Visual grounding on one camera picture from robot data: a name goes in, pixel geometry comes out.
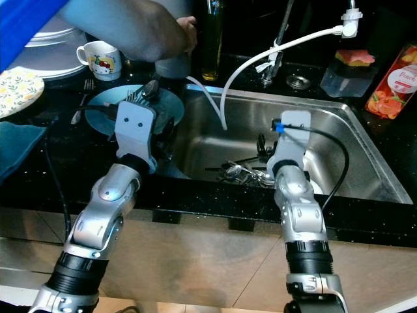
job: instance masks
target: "floral plate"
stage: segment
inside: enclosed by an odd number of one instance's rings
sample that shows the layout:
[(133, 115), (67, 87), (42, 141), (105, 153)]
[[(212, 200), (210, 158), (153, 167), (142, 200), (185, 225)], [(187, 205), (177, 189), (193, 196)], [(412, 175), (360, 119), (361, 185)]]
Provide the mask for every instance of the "floral plate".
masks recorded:
[(44, 91), (44, 81), (31, 72), (5, 70), (0, 75), (0, 118), (22, 111)]

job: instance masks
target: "white connector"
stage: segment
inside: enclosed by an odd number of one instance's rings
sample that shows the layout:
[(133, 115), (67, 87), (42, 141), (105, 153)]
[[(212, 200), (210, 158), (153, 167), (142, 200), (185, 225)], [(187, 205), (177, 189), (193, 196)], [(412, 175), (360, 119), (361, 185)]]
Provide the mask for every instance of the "white connector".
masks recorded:
[(343, 21), (342, 38), (353, 38), (358, 32), (359, 19), (364, 16), (358, 8), (350, 8), (341, 16)]
[(333, 35), (340, 36), (343, 33), (343, 25), (333, 27)]

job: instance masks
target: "dish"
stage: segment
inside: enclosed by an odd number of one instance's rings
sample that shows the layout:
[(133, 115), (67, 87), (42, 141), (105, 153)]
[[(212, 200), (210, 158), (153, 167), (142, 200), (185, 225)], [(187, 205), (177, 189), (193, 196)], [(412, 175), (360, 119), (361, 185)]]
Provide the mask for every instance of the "dish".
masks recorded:
[(86, 42), (85, 34), (81, 33), (60, 44), (25, 48), (8, 69), (27, 70), (46, 81), (75, 75), (85, 69), (78, 61), (76, 50)]
[(0, 118), (34, 103), (44, 91), (44, 81), (33, 72), (5, 70), (0, 75)]
[(64, 35), (60, 35), (54, 38), (32, 38), (25, 47), (26, 48), (36, 48), (36, 47), (43, 47), (43, 46), (52, 46), (54, 44), (62, 44), (67, 41), (77, 40), (77, 38), (82, 35), (83, 32), (80, 29), (73, 29), (69, 33), (65, 33)]
[[(124, 85), (108, 89), (99, 93), (88, 103), (89, 106), (105, 106), (106, 102), (118, 103), (126, 98), (128, 92), (135, 91), (141, 85)], [(159, 89), (158, 100), (151, 104), (151, 108), (158, 114), (154, 123), (154, 134), (160, 134), (166, 123), (173, 117), (174, 125), (177, 125), (184, 116), (184, 106), (179, 97), (166, 89)], [(115, 121), (108, 119), (103, 112), (87, 110), (85, 118), (98, 132), (110, 136), (115, 130)]]
[(44, 27), (40, 29), (39, 32), (37, 32), (33, 36), (32, 40), (52, 39), (52, 38), (66, 35), (73, 30), (75, 30), (74, 26), (67, 23), (59, 16), (54, 16), (53, 18), (49, 20), (47, 24), (45, 24)]

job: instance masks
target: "white hose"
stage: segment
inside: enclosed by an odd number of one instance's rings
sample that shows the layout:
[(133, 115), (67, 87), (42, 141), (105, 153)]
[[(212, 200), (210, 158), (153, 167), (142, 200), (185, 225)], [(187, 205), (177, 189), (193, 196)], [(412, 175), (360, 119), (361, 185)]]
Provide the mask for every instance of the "white hose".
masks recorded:
[(325, 35), (341, 35), (341, 32), (343, 30), (343, 26), (342, 25), (338, 25), (335, 26), (333, 28), (329, 28), (329, 29), (325, 29), (324, 31), (318, 31), (316, 33), (312, 33), (310, 35), (301, 37), (299, 39), (290, 41), (286, 44), (282, 44), (281, 46), (276, 46), (273, 47), (272, 49), (269, 49), (265, 52), (262, 52), (258, 55), (256, 55), (255, 57), (252, 57), (251, 59), (247, 60), (245, 63), (243, 63), (242, 65), (240, 65), (235, 71), (234, 73), (230, 76), (230, 78), (227, 80), (224, 89), (223, 89), (223, 93), (222, 93), (222, 97), (220, 99), (220, 121), (222, 122), (222, 127), (224, 130), (227, 130), (227, 124), (226, 124), (226, 117), (225, 117), (225, 101), (226, 101), (226, 93), (227, 90), (229, 89), (230, 85), (232, 84), (233, 80), (248, 66), (250, 66), (251, 64), (254, 64), (256, 61), (259, 61), (260, 59), (267, 57), (268, 55), (270, 55), (271, 53), (276, 53), (278, 51), (282, 51), (285, 50), (287, 48), (290, 48), (292, 46), (296, 46), (297, 44), (301, 44), (302, 42), (305, 41), (309, 41), (311, 39), (317, 38), (317, 37), (321, 37), (321, 36), (325, 36)]
[(206, 87), (204, 87), (204, 85), (202, 83), (200, 83), (198, 80), (196, 80), (194, 77), (187, 76), (186, 79), (187, 80), (190, 80), (191, 82), (193, 82), (194, 84), (196, 84), (198, 87), (201, 88), (201, 90), (206, 95), (208, 101), (211, 103), (211, 106), (213, 107), (214, 111), (216, 112), (216, 114), (219, 117), (219, 120), (221, 122), (222, 121), (222, 118), (220, 117), (220, 110), (217, 107), (217, 104), (215, 103), (215, 101), (213, 100), (213, 98), (211, 97), (210, 93), (207, 91)]

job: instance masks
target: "spoon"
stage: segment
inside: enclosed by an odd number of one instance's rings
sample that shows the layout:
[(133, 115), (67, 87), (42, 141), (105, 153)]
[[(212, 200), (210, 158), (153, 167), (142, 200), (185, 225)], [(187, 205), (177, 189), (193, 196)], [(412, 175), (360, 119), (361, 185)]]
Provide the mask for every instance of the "spoon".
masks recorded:
[(159, 83), (157, 80), (151, 80), (147, 83), (141, 92), (141, 98), (137, 101), (138, 104), (145, 103), (146, 106), (149, 105), (150, 102), (156, 99), (158, 96), (159, 91)]
[(240, 170), (242, 171), (246, 171), (247, 173), (253, 175), (254, 177), (256, 177), (261, 183), (267, 185), (267, 186), (274, 186), (275, 185), (275, 180), (273, 178), (271, 178), (271, 176), (269, 176), (269, 174), (265, 174), (263, 171), (258, 171), (258, 170), (249, 170), (237, 163), (234, 163), (232, 161), (227, 161), (227, 163), (229, 163), (230, 165), (232, 165), (230, 168), (234, 168), (235, 166), (240, 166)]
[(224, 177), (227, 180), (232, 181), (232, 180), (236, 179), (240, 175), (240, 173), (242, 172), (242, 170), (243, 170), (243, 167), (241, 165), (239, 165), (239, 164), (232, 165), (230, 168), (228, 168), (226, 170), (226, 172), (224, 173)]

